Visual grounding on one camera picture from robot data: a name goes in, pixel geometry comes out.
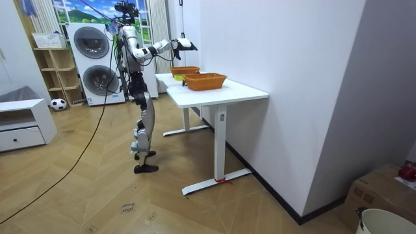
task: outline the red string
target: red string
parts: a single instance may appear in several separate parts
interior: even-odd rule
[[[226,182],[226,183],[229,183],[230,185],[234,185],[233,184],[233,182],[231,182],[231,181],[229,181],[229,180],[226,180],[225,178],[223,178],[223,179],[215,179],[214,178],[214,180],[215,180],[215,182],[217,182],[217,183],[223,183],[223,182]]]

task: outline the cabinet drawer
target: cabinet drawer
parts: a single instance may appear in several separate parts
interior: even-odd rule
[[[0,132],[0,151],[45,144],[39,127]]]

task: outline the washing machine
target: washing machine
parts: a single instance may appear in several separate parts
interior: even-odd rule
[[[122,82],[116,69],[114,54],[111,57],[112,36],[105,31],[105,25],[67,23],[66,30],[88,105],[104,104],[108,83],[105,103],[125,102],[124,91],[120,90]]]

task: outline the white curtain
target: white curtain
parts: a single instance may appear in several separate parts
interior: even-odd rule
[[[151,21],[151,31],[153,33],[153,43],[160,42],[163,39],[169,38],[168,29],[168,14],[165,0],[149,0],[149,14]],[[165,51],[160,56],[171,59],[172,53]],[[156,71],[157,73],[170,73],[169,68],[172,67],[172,62],[166,61],[162,58],[156,57]]]
[[[36,9],[36,16],[31,16],[34,29],[37,33],[54,33],[60,31],[57,15],[51,0],[32,0]]]

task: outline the desk leg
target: desk leg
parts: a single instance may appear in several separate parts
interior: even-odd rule
[[[215,140],[214,140],[214,179],[202,181],[194,185],[189,185],[182,189],[182,194],[192,194],[202,189],[217,185],[221,182],[215,180],[232,180],[240,176],[245,176],[251,173],[247,168],[224,175],[224,168],[226,163],[226,127],[227,127],[227,105],[220,105],[216,108],[215,113]]]
[[[206,125],[201,125],[201,126],[197,126],[197,127],[190,127],[190,125],[189,125],[189,109],[184,108],[183,109],[183,129],[165,132],[165,133],[163,133],[163,136],[167,137],[167,136],[172,136],[172,135],[176,135],[176,134],[187,133],[187,132],[197,131],[197,130],[207,129],[207,128],[209,128],[209,127],[206,126]]]

